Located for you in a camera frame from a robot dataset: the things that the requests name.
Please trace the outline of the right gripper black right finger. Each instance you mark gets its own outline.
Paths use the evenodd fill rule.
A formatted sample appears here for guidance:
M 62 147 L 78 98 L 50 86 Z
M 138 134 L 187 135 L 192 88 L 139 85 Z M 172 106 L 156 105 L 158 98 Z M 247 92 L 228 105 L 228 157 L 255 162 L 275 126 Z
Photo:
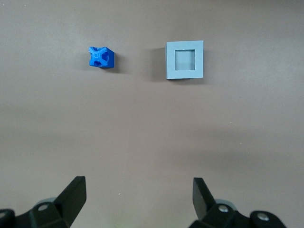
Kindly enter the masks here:
M 216 201 L 202 178 L 193 179 L 192 202 L 198 219 L 191 228 L 285 228 L 268 211 L 256 210 L 249 217 L 239 213 L 224 200 Z

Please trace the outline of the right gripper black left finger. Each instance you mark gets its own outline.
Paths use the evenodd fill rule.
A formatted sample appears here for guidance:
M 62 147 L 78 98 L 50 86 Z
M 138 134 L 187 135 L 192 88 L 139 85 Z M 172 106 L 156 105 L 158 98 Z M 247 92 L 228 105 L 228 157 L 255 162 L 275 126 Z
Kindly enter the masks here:
M 76 176 L 52 202 L 37 204 L 19 216 L 0 210 L 2 228 L 69 228 L 86 202 L 86 178 Z

